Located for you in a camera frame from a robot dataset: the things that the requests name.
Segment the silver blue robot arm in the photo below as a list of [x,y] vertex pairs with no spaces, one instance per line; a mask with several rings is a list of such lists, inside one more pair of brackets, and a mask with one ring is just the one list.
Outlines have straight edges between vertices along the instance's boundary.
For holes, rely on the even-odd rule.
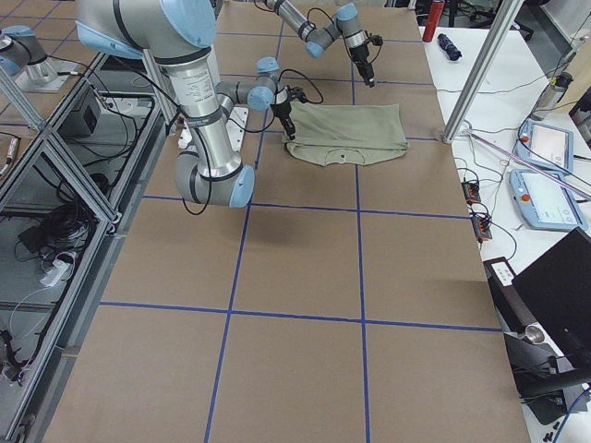
[[287,136],[296,128],[290,95],[279,79],[276,60],[259,60],[255,82],[216,83],[208,65],[216,37],[209,1],[79,1],[80,41],[113,56],[140,59],[147,51],[170,79],[174,105],[191,135],[178,155],[175,183],[190,202],[243,208],[252,198],[254,169],[232,147],[226,122],[235,105],[272,109]]
[[324,26],[314,23],[291,1],[263,1],[264,8],[280,17],[306,44],[308,54],[318,59],[335,42],[342,40],[348,58],[356,67],[364,84],[370,88],[376,85],[373,61],[369,46],[381,47],[383,39],[372,34],[361,24],[359,12],[354,3],[340,6]]

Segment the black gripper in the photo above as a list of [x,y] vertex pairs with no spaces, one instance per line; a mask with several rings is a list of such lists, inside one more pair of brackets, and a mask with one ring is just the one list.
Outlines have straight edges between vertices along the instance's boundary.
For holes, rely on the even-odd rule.
[[307,95],[304,89],[285,85],[275,94],[274,103],[271,105],[273,116],[282,121],[284,133],[289,140],[293,140],[296,135],[296,127],[290,116],[293,100],[305,102]]
[[373,34],[365,30],[346,38],[346,47],[351,60],[356,65],[359,76],[364,84],[370,88],[375,86],[375,74],[370,58],[369,46],[381,47],[383,38],[379,34]]

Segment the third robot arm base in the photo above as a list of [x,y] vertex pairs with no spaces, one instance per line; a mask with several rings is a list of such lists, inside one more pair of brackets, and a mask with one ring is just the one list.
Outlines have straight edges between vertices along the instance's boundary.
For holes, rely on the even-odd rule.
[[49,57],[33,30],[24,25],[1,29],[1,67],[26,92],[57,93],[78,63]]

